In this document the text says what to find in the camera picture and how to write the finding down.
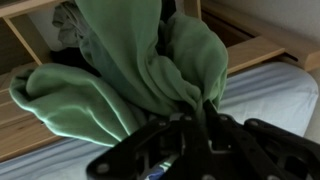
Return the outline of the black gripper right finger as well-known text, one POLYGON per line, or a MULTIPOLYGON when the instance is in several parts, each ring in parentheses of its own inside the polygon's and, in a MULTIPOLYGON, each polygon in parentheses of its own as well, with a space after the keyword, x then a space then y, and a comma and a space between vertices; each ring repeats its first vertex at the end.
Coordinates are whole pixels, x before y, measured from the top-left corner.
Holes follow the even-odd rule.
POLYGON ((320 180, 320 144, 256 118, 203 105, 216 180, 320 180))

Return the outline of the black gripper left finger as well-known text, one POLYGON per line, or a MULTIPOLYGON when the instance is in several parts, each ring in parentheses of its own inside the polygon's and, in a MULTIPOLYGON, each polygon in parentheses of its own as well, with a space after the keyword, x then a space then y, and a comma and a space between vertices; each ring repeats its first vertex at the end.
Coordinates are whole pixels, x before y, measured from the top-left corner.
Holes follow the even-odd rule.
POLYGON ((159 180, 186 180, 181 157, 185 120, 156 119, 91 161, 88 180, 144 180, 162 163, 172 165, 159 180))

